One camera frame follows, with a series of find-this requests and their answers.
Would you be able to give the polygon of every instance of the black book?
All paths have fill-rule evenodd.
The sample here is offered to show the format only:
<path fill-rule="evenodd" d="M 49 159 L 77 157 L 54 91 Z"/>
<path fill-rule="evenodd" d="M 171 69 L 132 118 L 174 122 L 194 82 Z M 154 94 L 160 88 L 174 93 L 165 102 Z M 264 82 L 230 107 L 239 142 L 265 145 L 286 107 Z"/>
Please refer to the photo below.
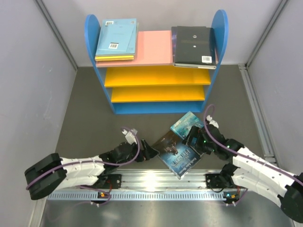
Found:
<path fill-rule="evenodd" d="M 214 29 L 202 26 L 178 26 L 175 66 L 216 68 Z"/>

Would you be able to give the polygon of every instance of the white cable connector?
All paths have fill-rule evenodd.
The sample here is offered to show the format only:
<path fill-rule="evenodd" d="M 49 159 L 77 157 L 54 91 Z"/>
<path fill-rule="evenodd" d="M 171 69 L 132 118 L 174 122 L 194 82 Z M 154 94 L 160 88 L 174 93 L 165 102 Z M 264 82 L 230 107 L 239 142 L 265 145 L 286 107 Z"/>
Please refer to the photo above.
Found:
<path fill-rule="evenodd" d="M 214 127 L 219 128 L 218 123 L 216 121 L 214 121 L 210 115 L 208 115 L 206 117 L 206 120 L 209 122 L 209 124 L 212 124 Z"/>
<path fill-rule="evenodd" d="M 132 129 L 132 131 L 135 135 L 137 135 L 138 131 L 136 129 Z M 125 129 L 123 129 L 122 133 L 125 135 L 125 139 L 129 144 L 133 144 L 133 143 L 137 144 L 135 136 L 130 131 L 126 131 Z"/>

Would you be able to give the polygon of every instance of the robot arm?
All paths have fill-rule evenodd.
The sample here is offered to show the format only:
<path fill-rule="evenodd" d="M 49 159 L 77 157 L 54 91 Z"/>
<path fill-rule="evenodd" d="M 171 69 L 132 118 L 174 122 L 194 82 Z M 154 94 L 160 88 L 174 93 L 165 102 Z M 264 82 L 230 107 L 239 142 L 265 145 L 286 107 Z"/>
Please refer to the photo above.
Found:
<path fill-rule="evenodd" d="M 236 185 L 248 188 L 273 201 L 291 219 L 303 223 L 303 173 L 297 176 L 286 172 L 238 141 L 226 139 L 210 116 L 205 122 L 202 128 L 193 126 L 183 143 L 200 154 L 214 153 L 229 162 L 219 174 L 220 183 L 226 188 Z"/>
<path fill-rule="evenodd" d="M 83 186 L 100 188 L 107 176 L 119 166 L 133 160 L 143 162 L 158 155 L 158 151 L 141 140 L 142 149 L 138 148 L 137 131 L 122 131 L 127 142 L 99 156 L 68 159 L 53 153 L 37 162 L 25 171 L 27 190 L 32 200 L 48 196 L 55 190 L 67 187 Z"/>

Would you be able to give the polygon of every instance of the metal frame edge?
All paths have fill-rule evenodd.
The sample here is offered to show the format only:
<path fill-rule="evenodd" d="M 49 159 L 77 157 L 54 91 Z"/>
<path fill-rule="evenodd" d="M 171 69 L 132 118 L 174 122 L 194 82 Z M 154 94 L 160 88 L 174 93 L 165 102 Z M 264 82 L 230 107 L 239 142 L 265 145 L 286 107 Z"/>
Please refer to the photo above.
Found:
<path fill-rule="evenodd" d="M 264 159 L 272 164 L 276 164 L 274 146 L 270 137 L 268 128 L 265 123 L 264 115 L 261 111 L 260 104 L 250 79 L 249 72 L 244 64 L 239 64 L 239 70 L 247 92 L 247 97 L 251 106 L 252 114 L 258 130 L 259 139 L 264 153 Z"/>
<path fill-rule="evenodd" d="M 273 26 L 275 25 L 276 21 L 278 20 L 278 18 L 280 17 L 282 11 L 285 9 L 285 7 L 287 6 L 288 2 L 290 0 L 281 0 L 278 7 L 276 8 L 273 16 L 271 17 L 271 19 L 269 20 L 269 23 L 267 24 L 265 30 L 263 31 L 260 39 L 258 40 L 256 46 L 254 47 L 254 49 L 252 50 L 248 60 L 247 60 L 247 67 L 249 67 L 251 65 L 251 63 L 253 62 L 255 56 L 257 55 L 257 53 L 259 52 L 261 46 L 263 45 L 264 41 L 266 40 L 268 34 L 270 33 L 271 29 L 273 28 Z"/>
<path fill-rule="evenodd" d="M 67 56 L 67 58 L 69 59 L 69 61 L 71 62 L 73 68 L 75 70 L 78 69 L 78 65 L 74 59 L 74 57 L 72 56 L 69 48 L 67 47 L 65 41 L 63 40 L 56 24 L 54 23 L 51 15 L 49 14 L 45 4 L 43 3 L 43 0 L 34 0 L 34 2 L 36 3 L 39 11 L 42 13 L 43 17 L 45 18 L 46 22 L 48 23 L 50 29 L 52 30 L 54 36 L 56 37 L 56 39 L 58 40 L 60 46 L 62 47 L 62 50 L 64 51 L 65 55 Z"/>

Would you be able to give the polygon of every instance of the barcode label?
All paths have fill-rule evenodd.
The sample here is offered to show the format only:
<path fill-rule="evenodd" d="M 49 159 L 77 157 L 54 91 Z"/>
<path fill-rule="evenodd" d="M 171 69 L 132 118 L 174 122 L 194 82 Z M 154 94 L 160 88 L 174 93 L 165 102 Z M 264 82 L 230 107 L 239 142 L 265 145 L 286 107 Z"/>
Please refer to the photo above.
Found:
<path fill-rule="evenodd" d="M 105 22 L 105 26 L 112 25 L 113 23 L 114 23 L 113 21 L 107 21 L 107 22 Z"/>
<path fill-rule="evenodd" d="M 108 48 L 109 49 L 117 49 L 118 45 L 119 45 L 118 43 L 110 43 Z"/>
<path fill-rule="evenodd" d="M 212 63 L 212 57 L 211 56 L 202 56 L 202 62 L 203 63 Z"/>

